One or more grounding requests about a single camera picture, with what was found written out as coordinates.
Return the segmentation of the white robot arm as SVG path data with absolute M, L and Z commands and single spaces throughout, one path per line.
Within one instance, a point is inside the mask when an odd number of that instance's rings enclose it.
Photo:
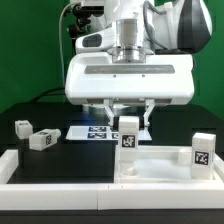
M 75 41 L 65 93 L 75 105 L 101 105 L 115 123 L 115 104 L 184 105 L 194 94 L 192 55 L 212 35 L 203 0 L 74 0 L 73 14 L 88 35 Z

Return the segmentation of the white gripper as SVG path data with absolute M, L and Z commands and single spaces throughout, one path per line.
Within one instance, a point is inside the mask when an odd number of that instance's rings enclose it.
M 114 126 L 113 104 L 142 105 L 144 127 L 155 103 L 186 104 L 194 94 L 193 58 L 189 54 L 161 54 L 145 57 L 142 62 L 113 60 L 116 31 L 108 28 L 81 37 L 76 42 L 65 93 L 74 105 L 102 104 Z

